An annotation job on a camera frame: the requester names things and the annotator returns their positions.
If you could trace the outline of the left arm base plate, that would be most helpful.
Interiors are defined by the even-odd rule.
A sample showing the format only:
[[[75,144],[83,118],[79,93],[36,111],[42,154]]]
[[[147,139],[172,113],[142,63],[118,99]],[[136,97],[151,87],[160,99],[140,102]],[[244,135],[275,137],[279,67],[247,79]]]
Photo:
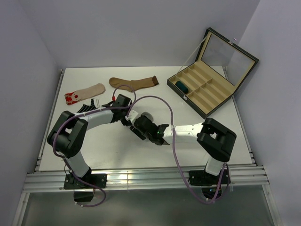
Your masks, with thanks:
[[[85,178],[76,178],[72,174],[68,174],[65,177],[63,188],[65,190],[98,189],[105,188],[106,182],[106,174],[91,174]]]

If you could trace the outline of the brown long sock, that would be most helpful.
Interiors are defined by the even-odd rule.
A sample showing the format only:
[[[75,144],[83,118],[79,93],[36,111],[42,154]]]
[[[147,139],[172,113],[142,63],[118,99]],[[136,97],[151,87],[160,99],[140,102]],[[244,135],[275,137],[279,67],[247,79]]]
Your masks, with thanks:
[[[140,89],[146,89],[157,86],[159,85],[159,82],[156,76],[139,80],[124,80],[112,77],[109,79],[109,84],[114,88],[126,90],[128,92],[133,92]]]

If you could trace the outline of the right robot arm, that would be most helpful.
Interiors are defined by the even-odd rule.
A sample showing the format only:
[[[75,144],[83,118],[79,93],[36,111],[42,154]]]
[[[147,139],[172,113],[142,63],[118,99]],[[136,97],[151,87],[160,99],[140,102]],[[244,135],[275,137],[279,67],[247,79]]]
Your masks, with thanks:
[[[213,118],[206,118],[202,123],[182,126],[156,125],[142,114],[129,115],[126,121],[131,123],[132,131],[137,136],[156,145],[200,144],[209,155],[203,174],[204,180],[210,184],[219,179],[223,164],[230,160],[237,138],[236,133]]]

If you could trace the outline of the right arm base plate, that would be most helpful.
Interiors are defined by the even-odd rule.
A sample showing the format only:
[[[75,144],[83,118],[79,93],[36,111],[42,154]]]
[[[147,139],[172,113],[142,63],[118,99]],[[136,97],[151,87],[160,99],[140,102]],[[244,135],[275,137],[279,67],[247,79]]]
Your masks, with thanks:
[[[215,186],[218,184],[221,171],[217,176],[206,173],[205,170],[190,170],[188,183],[191,186]]]

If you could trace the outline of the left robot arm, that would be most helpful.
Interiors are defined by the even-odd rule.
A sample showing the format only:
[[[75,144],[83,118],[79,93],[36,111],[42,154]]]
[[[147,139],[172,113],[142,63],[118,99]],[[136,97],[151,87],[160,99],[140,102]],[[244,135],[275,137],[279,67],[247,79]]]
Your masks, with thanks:
[[[132,100],[122,94],[117,99],[98,109],[82,113],[64,111],[59,116],[47,137],[56,156],[62,158],[66,165],[75,173],[75,183],[86,188],[90,186],[91,168],[86,164],[81,148],[86,132],[100,125],[121,121],[127,125],[125,116]]]

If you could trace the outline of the grey striped sock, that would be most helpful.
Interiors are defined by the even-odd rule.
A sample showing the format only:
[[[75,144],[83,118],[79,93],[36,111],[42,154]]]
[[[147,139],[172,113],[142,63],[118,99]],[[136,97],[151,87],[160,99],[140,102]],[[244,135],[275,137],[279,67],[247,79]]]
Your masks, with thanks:
[[[153,122],[153,116],[149,112],[143,112],[141,113],[141,116],[145,116],[146,118],[148,118]]]

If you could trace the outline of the green christmas bear sock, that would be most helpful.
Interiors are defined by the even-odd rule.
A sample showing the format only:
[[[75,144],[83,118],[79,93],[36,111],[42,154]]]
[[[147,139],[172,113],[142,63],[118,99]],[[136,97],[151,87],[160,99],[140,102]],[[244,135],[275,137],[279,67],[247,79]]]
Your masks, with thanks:
[[[177,81],[175,83],[175,86],[181,90],[181,92],[183,92],[184,94],[188,94],[189,89],[185,86],[184,83],[182,83],[181,81]]]

